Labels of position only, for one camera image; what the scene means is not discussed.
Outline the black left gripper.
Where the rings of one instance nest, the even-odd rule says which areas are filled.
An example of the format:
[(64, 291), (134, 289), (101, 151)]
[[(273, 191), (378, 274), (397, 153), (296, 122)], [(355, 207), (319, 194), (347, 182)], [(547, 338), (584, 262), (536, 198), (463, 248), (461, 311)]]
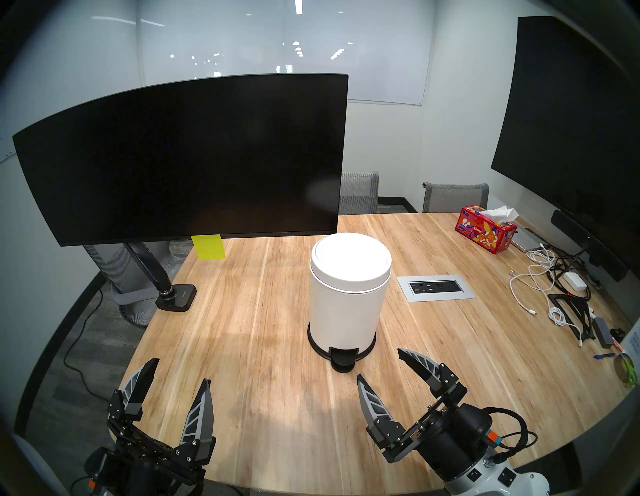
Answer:
[(155, 440), (135, 427), (142, 419), (142, 404), (154, 380), (158, 358), (133, 372), (121, 389), (113, 391), (107, 427), (116, 437), (115, 448), (99, 447), (84, 462), (89, 494), (176, 495), (182, 486), (188, 495), (201, 495), (204, 476), (215, 448), (211, 381), (203, 379), (177, 447)]

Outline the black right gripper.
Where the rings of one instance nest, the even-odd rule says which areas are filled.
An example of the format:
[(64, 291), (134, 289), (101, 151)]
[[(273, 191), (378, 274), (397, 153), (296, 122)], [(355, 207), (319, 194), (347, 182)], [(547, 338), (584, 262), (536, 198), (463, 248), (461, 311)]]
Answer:
[(358, 397), (367, 432), (388, 463), (396, 463), (417, 451), (442, 481), (452, 481), (476, 464), (488, 449), (490, 414), (464, 403), (467, 388), (444, 363), (424, 354), (398, 348), (404, 361), (438, 399), (411, 428), (396, 422), (382, 400), (361, 374), (357, 375)]

